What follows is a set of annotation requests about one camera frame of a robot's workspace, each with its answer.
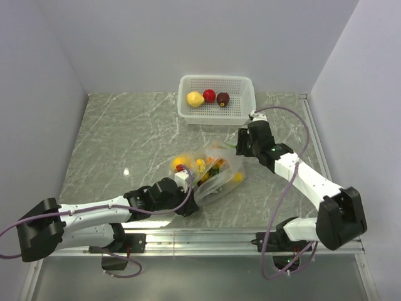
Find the transparent plastic bag with fruit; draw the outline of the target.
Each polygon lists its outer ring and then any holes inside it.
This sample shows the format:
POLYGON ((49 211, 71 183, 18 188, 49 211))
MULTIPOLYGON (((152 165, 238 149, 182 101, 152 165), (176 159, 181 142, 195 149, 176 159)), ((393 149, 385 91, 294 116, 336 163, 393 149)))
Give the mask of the transparent plastic bag with fruit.
POLYGON ((237 188, 246 178, 243 158, 223 142, 211 142, 197 150, 175 156, 169 163, 169 176, 177 179, 189 168, 193 180, 194 201, 198 206, 211 203, 237 188))

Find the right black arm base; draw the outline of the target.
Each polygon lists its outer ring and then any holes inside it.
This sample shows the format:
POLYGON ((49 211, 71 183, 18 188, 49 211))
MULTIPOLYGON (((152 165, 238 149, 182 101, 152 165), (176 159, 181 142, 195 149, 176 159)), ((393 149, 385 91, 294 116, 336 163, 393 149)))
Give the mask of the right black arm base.
MULTIPOLYGON (((251 240, 251 244, 255 245, 258 252, 261 253, 265 233, 257 232, 256 238, 251 240)), ((290 256, 273 255, 273 263, 278 270, 282 270, 304 247, 307 241, 291 241, 283 230, 272 231, 269 234, 266 252, 268 253, 291 253, 290 256)), ((289 271, 293 272, 300 267, 300 259, 297 259, 289 267, 289 271)))

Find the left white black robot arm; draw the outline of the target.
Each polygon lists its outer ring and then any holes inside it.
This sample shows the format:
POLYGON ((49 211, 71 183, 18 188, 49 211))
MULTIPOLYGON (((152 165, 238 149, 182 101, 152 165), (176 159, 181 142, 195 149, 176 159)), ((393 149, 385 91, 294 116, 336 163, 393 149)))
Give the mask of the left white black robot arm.
POLYGON ((128 238, 123 224, 169 212, 188 217, 198 210, 193 190, 168 177, 96 203, 58 204, 54 198, 45 199, 16 227, 21 258, 32 262, 56 250, 81 246, 124 251, 128 238))

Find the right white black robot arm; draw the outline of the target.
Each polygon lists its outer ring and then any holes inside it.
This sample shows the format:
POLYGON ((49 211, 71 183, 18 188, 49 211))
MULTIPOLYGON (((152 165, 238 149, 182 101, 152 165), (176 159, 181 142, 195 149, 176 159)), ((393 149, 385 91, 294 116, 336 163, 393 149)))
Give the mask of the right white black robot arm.
POLYGON ((318 241, 337 250, 367 231, 360 193, 343 188, 304 163, 286 144, 277 144, 265 120, 238 130, 236 155, 255 157, 272 173, 287 180, 317 209, 316 218, 289 218, 268 238, 268 251, 291 251, 296 245, 318 241))

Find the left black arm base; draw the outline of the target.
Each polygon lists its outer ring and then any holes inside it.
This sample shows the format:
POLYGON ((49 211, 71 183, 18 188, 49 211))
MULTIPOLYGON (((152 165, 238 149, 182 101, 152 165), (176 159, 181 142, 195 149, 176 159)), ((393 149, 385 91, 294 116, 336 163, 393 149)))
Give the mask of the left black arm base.
POLYGON ((113 278, 133 278, 139 276, 142 265, 134 259, 132 254, 145 251, 146 234, 126 234, 121 224, 108 224, 112 227, 112 242, 107 246, 89 246, 89 253, 102 255, 102 270, 113 278), (132 263, 138 271, 131 275, 122 275, 122 272, 132 263))

